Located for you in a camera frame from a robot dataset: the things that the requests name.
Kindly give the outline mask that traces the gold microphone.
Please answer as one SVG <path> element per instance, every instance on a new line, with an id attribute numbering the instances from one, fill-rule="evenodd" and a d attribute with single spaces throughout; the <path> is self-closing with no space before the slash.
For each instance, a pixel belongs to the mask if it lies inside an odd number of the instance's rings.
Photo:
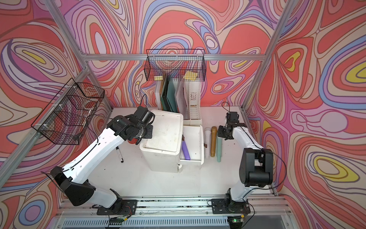
<path id="1" fill-rule="evenodd" d="M 213 126 L 211 128 L 211 149 L 210 149 L 211 157 L 215 157 L 216 154 L 216 140 L 217 140 L 217 127 Z"/>

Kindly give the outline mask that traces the white microphone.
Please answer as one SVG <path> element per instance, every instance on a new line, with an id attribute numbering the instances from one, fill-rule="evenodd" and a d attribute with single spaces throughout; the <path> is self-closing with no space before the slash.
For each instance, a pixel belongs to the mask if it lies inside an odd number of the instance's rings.
<path id="1" fill-rule="evenodd" d="M 211 128 L 204 130 L 205 159 L 209 158 L 211 152 Z"/>

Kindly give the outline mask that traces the green folders in organizer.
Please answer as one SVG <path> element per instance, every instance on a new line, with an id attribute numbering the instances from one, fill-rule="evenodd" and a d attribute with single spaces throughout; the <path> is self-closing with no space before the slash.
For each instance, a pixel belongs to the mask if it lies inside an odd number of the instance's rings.
<path id="1" fill-rule="evenodd" d="M 168 76 L 163 76 L 162 92 L 160 100 L 164 111 L 178 113 L 175 99 L 175 86 Z"/>

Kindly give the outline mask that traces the white plastic file organizer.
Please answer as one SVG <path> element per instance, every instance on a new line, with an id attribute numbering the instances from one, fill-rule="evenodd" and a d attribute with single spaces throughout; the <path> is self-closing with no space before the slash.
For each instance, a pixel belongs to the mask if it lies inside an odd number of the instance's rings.
<path id="1" fill-rule="evenodd" d="M 178 113 L 184 116 L 185 126 L 202 125 L 200 113 L 201 82 L 197 81 L 172 81 L 175 86 L 175 99 Z M 162 109 L 160 100 L 163 81 L 156 81 L 155 97 L 159 110 Z"/>

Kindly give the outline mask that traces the yellow sticky note pad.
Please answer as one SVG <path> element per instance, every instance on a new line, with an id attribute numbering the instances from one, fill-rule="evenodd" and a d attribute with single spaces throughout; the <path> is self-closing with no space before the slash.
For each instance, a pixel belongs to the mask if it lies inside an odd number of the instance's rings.
<path id="1" fill-rule="evenodd" d="M 192 71 L 186 71 L 183 79 L 185 81 L 196 81 L 197 77 L 198 77 L 198 73 L 192 72 Z"/>

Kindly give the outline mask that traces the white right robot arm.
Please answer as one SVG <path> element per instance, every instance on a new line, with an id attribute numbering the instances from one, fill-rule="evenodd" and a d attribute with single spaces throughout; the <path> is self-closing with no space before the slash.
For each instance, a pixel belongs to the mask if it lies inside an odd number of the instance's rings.
<path id="1" fill-rule="evenodd" d="M 224 140 L 235 140 L 242 147 L 239 166 L 239 181 L 229 188 L 225 197 L 210 200 L 213 214 L 250 213 L 249 196 L 273 183 L 272 151 L 264 149 L 250 135 L 243 124 L 226 124 L 218 129 L 218 136 Z"/>

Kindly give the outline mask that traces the white drawer cabinet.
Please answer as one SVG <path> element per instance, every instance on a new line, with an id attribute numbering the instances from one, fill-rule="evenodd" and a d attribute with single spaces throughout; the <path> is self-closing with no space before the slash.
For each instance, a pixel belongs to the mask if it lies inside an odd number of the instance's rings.
<path id="1" fill-rule="evenodd" d="M 156 109 L 152 113 L 155 114 L 152 138 L 143 139 L 140 150 L 150 170 L 178 173 L 184 117 L 180 113 Z"/>

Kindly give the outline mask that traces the purple microphone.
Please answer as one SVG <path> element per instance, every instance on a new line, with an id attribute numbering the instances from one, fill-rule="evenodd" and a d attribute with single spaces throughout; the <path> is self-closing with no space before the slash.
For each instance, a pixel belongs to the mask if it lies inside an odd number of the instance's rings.
<path id="1" fill-rule="evenodd" d="M 191 160 L 187 144 L 184 140 L 182 141 L 182 152 L 185 160 Z"/>

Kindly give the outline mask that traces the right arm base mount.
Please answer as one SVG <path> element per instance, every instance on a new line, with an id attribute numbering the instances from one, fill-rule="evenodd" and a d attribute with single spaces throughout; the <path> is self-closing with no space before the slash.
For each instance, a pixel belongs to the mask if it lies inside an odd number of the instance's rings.
<path id="1" fill-rule="evenodd" d="M 251 213 L 248 202 L 235 202 L 224 198 L 214 198 L 210 200 L 213 214 L 242 214 Z"/>

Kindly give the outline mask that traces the mint green microphone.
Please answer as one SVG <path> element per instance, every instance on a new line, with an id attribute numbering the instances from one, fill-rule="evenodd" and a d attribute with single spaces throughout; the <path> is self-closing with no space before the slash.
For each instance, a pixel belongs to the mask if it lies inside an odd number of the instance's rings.
<path id="1" fill-rule="evenodd" d="M 217 162 L 221 162 L 221 158 L 222 158 L 222 138 L 221 137 L 217 137 L 216 140 L 216 158 L 217 158 Z"/>

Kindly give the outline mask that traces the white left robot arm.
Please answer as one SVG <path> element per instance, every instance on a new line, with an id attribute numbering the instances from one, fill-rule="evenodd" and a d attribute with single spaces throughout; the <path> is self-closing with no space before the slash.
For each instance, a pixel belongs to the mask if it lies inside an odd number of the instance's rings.
<path id="1" fill-rule="evenodd" d="M 122 143 L 151 139 L 154 120 L 155 115 L 151 112 L 144 117 L 118 115 L 76 159 L 51 170 L 55 183 L 74 206 L 91 203 L 110 208 L 116 203 L 119 199 L 117 193 L 91 184 L 89 175 Z"/>

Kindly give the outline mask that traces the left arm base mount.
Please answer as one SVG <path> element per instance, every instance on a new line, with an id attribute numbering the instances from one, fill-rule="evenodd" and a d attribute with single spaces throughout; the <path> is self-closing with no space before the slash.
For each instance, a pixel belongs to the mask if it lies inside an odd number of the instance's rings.
<path id="1" fill-rule="evenodd" d="M 129 217 L 135 214 L 138 200 L 136 199 L 123 199 L 114 189 L 110 189 L 116 196 L 117 200 L 111 207 L 105 208 L 99 206 L 97 209 L 97 215 L 119 215 Z"/>

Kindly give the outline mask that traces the small yellow sticky notes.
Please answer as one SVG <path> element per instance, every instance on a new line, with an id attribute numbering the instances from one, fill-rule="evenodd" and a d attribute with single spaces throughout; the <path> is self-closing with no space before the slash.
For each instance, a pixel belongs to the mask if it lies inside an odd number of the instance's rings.
<path id="1" fill-rule="evenodd" d="M 163 80 L 163 76 L 162 75 L 158 75 L 158 76 L 154 76 L 154 80 L 155 81 L 162 81 Z"/>

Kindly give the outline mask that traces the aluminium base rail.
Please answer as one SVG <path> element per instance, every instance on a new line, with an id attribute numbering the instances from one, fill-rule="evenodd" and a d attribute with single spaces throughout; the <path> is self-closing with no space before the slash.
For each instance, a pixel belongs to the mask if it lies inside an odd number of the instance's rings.
<path id="1" fill-rule="evenodd" d="M 295 216 L 284 197 L 255 195 L 245 207 L 229 213 L 224 205 L 213 206 L 213 196 L 132 197 L 132 216 L 98 215 L 88 204 L 72 207 L 64 201 L 50 229 L 298 229 Z"/>

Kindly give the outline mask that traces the white pull-out drawer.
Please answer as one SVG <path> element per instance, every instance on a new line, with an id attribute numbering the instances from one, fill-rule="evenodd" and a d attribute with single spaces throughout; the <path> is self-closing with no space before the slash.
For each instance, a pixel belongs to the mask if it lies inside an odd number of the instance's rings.
<path id="1" fill-rule="evenodd" d="M 183 136 L 190 160 L 186 160 L 181 150 L 179 164 L 201 167 L 205 161 L 204 134 L 202 126 L 183 126 Z"/>

